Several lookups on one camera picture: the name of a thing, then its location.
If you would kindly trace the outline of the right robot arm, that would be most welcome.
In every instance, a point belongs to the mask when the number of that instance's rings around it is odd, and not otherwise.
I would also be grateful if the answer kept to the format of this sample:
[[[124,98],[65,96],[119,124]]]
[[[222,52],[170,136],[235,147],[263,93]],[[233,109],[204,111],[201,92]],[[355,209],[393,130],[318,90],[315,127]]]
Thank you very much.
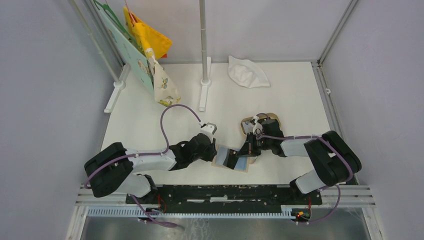
[[[362,169],[357,155],[334,130],[322,135],[284,136],[277,119],[258,116],[244,119],[240,125],[246,139],[234,153],[237,158],[254,158],[271,151],[282,158],[310,159],[313,170],[289,184],[288,196],[295,204],[302,204],[313,191],[350,181]]]

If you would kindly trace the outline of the beige card holder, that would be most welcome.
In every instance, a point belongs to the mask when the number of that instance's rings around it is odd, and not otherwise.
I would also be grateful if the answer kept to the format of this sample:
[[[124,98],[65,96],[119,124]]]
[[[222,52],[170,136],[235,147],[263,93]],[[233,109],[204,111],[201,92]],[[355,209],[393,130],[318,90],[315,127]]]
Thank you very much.
[[[214,157],[211,165],[213,167],[224,168],[238,172],[248,172],[250,164],[254,164],[258,157],[238,157],[237,153],[237,149],[219,145],[217,147],[217,154]]]

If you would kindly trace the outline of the black VIP card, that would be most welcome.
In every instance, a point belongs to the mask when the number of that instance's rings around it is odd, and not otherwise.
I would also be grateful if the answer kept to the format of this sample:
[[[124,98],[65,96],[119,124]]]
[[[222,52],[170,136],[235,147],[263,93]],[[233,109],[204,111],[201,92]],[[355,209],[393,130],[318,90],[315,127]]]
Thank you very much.
[[[227,153],[225,154],[225,158],[223,161],[223,166],[229,169],[234,170],[236,167],[236,164],[238,163],[239,158],[233,155],[233,149],[229,149]]]

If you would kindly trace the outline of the beige oval tray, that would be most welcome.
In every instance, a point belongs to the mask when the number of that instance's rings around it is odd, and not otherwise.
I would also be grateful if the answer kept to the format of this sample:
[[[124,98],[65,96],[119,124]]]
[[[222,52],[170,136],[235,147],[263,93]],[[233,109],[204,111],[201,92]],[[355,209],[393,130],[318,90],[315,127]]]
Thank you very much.
[[[254,132],[254,120],[255,118],[258,118],[258,120],[266,120],[266,119],[275,119],[279,125],[281,125],[281,121],[279,119],[279,117],[272,112],[268,112],[268,113],[257,113],[255,116],[252,117],[247,117],[241,120],[240,122],[240,128],[241,131],[244,135],[247,135],[248,133],[253,133]]]

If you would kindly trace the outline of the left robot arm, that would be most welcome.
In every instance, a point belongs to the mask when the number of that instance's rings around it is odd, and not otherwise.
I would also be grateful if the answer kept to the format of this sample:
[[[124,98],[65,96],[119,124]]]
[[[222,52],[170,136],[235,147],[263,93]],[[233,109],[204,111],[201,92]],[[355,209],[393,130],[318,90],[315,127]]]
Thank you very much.
[[[210,162],[216,155],[216,139],[203,133],[171,145],[166,153],[127,149],[115,142],[84,164],[88,177],[84,186],[96,198],[124,193],[151,204],[157,190],[152,177],[142,172],[181,170],[197,160]]]

